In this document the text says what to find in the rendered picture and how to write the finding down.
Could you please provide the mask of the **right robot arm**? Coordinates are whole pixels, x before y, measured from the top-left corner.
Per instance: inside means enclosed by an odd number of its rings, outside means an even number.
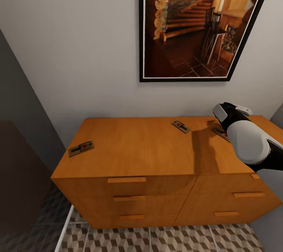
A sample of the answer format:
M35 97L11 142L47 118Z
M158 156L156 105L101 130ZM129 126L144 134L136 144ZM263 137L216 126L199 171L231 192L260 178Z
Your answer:
M283 145L251 122L250 109L224 102L213 114L227 133L236 157L253 169L283 203Z

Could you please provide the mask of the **mousetrap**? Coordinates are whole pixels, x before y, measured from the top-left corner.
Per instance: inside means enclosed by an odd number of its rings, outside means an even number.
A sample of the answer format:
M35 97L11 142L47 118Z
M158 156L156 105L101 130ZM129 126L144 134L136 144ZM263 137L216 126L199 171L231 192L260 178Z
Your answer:
M178 120L173 121L171 124L184 133L188 133L191 130L191 128L188 128Z
M221 130L220 128L214 127L212 129L212 132L215 132L217 135L221 136L224 140L231 143L229 137L227 136L227 133L225 131Z
M94 148L93 141L82 143L69 149L69 158Z

